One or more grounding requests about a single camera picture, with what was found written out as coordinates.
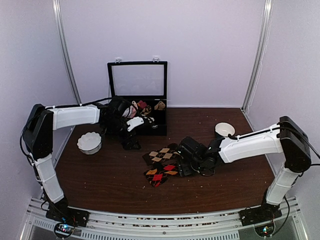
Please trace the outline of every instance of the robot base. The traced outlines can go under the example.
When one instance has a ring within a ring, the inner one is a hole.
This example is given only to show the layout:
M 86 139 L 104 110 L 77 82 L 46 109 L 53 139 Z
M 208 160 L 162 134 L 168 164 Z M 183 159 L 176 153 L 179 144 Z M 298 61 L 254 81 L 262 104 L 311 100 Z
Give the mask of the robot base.
M 280 218 L 282 216 L 282 213 L 279 209 L 270 211 L 263 206 L 258 206 L 255 208 L 241 210 L 239 212 L 239 216 L 242 226 L 248 226 Z
M 69 212 L 70 216 L 74 216 L 75 222 L 77 223 L 77 225 L 79 227 L 87 226 L 87 222 L 89 219 L 89 212 L 88 211 L 78 210 L 78 209 L 68 207 L 68 212 Z M 47 219 L 52 219 L 52 220 L 61 222 L 61 217 L 57 216 L 55 214 L 55 212 L 50 209 L 46 212 L 45 217 Z

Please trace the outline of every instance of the white bowl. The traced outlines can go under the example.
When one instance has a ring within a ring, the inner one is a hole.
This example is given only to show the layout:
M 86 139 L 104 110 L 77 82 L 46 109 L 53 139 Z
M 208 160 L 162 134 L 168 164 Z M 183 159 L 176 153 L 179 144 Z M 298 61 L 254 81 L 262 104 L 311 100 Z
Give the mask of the white bowl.
M 233 136 L 236 132 L 235 128 L 226 122 L 218 123 L 217 125 L 215 125 L 214 129 L 215 132 L 222 137 L 228 137 L 229 134 Z
M 78 139 L 77 146 L 84 154 L 95 154 L 101 149 L 101 136 L 96 132 L 87 132 Z

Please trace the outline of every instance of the vertical metal post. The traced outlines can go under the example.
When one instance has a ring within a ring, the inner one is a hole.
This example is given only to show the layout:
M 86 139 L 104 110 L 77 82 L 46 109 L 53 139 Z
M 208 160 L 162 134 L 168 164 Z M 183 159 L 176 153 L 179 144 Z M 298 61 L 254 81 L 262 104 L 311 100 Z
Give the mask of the vertical metal post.
M 248 89 L 244 98 L 244 102 L 242 105 L 242 111 L 245 113 L 248 110 L 248 106 L 253 94 L 254 86 L 258 78 L 259 65 L 261 63 L 263 52 L 265 50 L 266 40 L 268 37 L 268 31 L 270 27 L 272 6 L 273 6 L 273 0 L 265 0 L 258 48 L 255 55 L 255 60 L 253 64 L 249 86 L 248 86 Z
M 56 25 L 58 28 L 58 33 L 60 36 L 60 43 L 61 43 L 61 47 L 62 47 L 64 64 L 65 64 L 65 68 L 66 68 L 68 78 L 69 78 L 69 81 L 71 84 L 71 88 L 72 88 L 72 91 L 73 91 L 73 94 L 74 94 L 74 97 L 75 97 L 77 103 L 81 104 L 81 99 L 80 99 L 79 91 L 78 91 L 77 84 L 75 81 L 75 76 L 74 76 L 74 72 L 72 70 L 70 56 L 69 56 L 69 52 L 68 52 L 68 48 L 67 48 L 66 36 L 65 36 L 64 25 L 63 25 L 61 9 L 60 9 L 60 0 L 53 0 L 53 12 L 54 12 L 54 16 L 55 16 Z

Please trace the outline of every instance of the dark brown tabletop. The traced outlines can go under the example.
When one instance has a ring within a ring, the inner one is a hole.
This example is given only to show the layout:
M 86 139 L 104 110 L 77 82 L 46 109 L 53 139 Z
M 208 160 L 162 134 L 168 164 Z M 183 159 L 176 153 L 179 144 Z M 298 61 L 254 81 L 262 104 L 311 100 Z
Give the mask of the dark brown tabletop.
M 113 136 L 103 138 L 101 150 L 85 155 L 77 147 L 98 125 L 73 131 L 56 167 L 61 188 L 71 207 L 127 214 L 187 214 L 259 205 L 274 175 L 265 156 L 250 157 L 217 167 L 215 175 L 169 177 L 152 187 L 143 172 L 149 170 L 142 155 L 193 137 L 204 145 L 214 138 L 219 122 L 228 122 L 236 134 L 251 132 L 240 109 L 168 108 L 167 136 L 138 136 L 140 150 L 123 150 Z

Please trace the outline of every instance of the black box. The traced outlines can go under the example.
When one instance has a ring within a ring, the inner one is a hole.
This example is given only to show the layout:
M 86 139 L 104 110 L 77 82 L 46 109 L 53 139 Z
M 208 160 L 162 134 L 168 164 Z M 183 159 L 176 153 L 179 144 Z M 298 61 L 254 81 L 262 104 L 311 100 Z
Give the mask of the black box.
M 138 135 L 167 135 L 167 61 L 126 61 L 107 64 L 112 96 L 128 101 L 142 100 L 151 107 L 155 125 L 138 128 Z M 162 101 L 164 110 L 155 110 Z

